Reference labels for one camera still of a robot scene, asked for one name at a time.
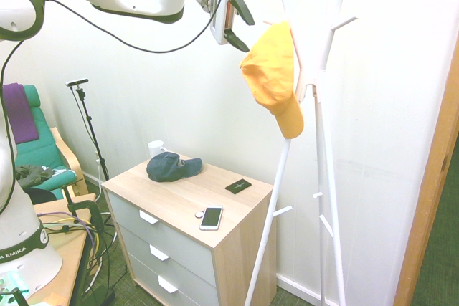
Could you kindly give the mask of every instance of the green carpet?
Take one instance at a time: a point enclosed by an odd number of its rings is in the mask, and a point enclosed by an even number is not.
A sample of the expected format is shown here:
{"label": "green carpet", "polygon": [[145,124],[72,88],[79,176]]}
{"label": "green carpet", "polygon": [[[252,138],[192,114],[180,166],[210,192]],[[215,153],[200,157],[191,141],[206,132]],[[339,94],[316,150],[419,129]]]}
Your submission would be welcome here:
{"label": "green carpet", "polygon": [[459,145],[456,145],[411,306],[459,305]]}
{"label": "green carpet", "polygon": [[[90,193],[98,192],[98,188],[94,185],[88,183],[87,187]],[[107,203],[103,198],[103,195],[98,201],[100,211],[109,211]],[[113,227],[106,227],[106,230],[111,234],[114,233]],[[105,236],[106,240],[109,242],[110,237]],[[156,301],[150,294],[145,292],[140,287],[135,287],[133,285],[132,279],[128,274],[124,274],[126,271],[126,261],[124,260],[123,252],[121,250],[120,244],[118,242],[109,249],[110,255],[110,281],[109,285],[113,285],[116,281],[119,282],[114,287],[115,299],[110,304],[110,306],[162,306],[162,304]],[[108,260],[104,258],[103,267],[100,270],[98,278],[95,280],[93,289],[99,285],[107,285],[108,283]],[[87,293],[87,298],[91,298],[91,292]],[[277,294],[274,300],[271,302],[270,306],[312,306],[310,303],[292,295],[291,293],[283,290],[278,287]]]}

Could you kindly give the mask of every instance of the white wall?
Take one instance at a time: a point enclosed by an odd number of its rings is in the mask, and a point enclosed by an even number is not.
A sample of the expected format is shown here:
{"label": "white wall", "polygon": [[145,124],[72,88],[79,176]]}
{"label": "white wall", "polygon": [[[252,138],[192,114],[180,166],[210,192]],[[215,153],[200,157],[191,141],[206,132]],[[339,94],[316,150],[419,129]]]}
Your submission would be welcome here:
{"label": "white wall", "polygon": [[[132,44],[167,49],[187,42],[207,20],[188,0],[173,26],[111,16],[80,0],[73,9]],[[237,25],[249,45],[266,18],[284,16],[280,0],[247,0],[257,25]],[[313,54],[323,0],[286,0]],[[424,167],[458,33],[459,0],[345,0],[357,21],[341,29],[323,92],[331,115],[344,280],[350,306],[392,305]],[[4,59],[14,45],[0,44]],[[274,117],[255,103],[240,73],[244,54],[218,47],[206,32],[190,47],[154,55],[124,47],[55,4],[43,30],[25,42],[6,82],[39,87],[51,124],[96,176],[94,148],[65,81],[87,77],[86,103],[111,176],[148,158],[146,144],[272,183],[283,137]],[[312,300],[319,293],[316,139],[310,93],[306,119],[285,170],[278,208],[278,274],[282,286]],[[328,248],[327,297],[337,301]]]}

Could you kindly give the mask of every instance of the wooden door frame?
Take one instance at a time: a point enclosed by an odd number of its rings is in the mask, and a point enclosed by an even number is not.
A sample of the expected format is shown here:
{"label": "wooden door frame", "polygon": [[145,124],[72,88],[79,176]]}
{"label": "wooden door frame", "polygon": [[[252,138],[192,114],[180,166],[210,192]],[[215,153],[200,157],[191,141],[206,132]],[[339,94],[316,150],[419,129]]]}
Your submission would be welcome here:
{"label": "wooden door frame", "polygon": [[459,132],[459,37],[405,252],[394,306],[410,306]]}

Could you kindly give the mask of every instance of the smartphone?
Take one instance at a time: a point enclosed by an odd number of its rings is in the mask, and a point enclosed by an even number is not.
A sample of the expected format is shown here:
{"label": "smartphone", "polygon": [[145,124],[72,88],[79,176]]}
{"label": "smartphone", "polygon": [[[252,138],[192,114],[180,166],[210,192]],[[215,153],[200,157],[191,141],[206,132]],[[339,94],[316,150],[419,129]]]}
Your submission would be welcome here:
{"label": "smartphone", "polygon": [[220,226],[222,219],[223,207],[222,206],[208,206],[204,211],[201,225],[199,229],[202,231],[216,231]]}

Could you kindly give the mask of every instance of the dresser drawer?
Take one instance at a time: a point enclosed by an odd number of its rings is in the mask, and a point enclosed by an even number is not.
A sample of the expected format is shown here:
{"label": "dresser drawer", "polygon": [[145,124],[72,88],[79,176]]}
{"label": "dresser drawer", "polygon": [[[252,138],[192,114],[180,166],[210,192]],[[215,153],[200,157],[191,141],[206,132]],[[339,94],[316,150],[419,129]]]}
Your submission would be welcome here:
{"label": "dresser drawer", "polygon": [[216,287],[212,253],[141,209],[108,192],[116,222]]}
{"label": "dresser drawer", "polygon": [[120,225],[128,253],[177,287],[199,306],[218,305],[217,289]]}
{"label": "dresser drawer", "polygon": [[134,272],[134,279],[160,298],[161,301],[166,302],[168,306],[198,306],[197,303],[180,290],[168,292],[168,290],[160,285],[160,277],[130,254],[129,261]]}

